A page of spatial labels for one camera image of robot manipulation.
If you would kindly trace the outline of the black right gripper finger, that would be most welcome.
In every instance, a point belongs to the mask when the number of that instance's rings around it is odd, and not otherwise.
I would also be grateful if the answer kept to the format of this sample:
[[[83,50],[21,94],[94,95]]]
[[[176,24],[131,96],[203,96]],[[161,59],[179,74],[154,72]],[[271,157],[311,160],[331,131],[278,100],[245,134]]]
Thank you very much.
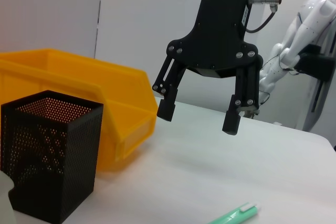
[[[160,101],[157,111],[159,118],[171,122],[175,109],[178,86],[185,70],[186,65],[174,60],[170,56],[166,56],[162,68],[153,84],[153,91],[164,96]]]
[[[263,60],[257,59],[252,64],[235,71],[235,93],[226,111],[223,132],[236,135],[240,123],[239,113],[259,109],[259,73],[262,65]]]

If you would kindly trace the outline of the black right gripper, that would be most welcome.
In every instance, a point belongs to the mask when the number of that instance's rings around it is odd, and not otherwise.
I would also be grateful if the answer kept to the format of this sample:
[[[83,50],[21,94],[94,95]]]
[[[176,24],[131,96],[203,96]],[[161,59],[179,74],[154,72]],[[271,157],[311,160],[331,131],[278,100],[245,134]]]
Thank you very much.
[[[244,41],[250,11],[248,0],[201,0],[192,30],[167,46],[167,79],[185,70],[204,77],[257,79],[262,58],[255,45]]]

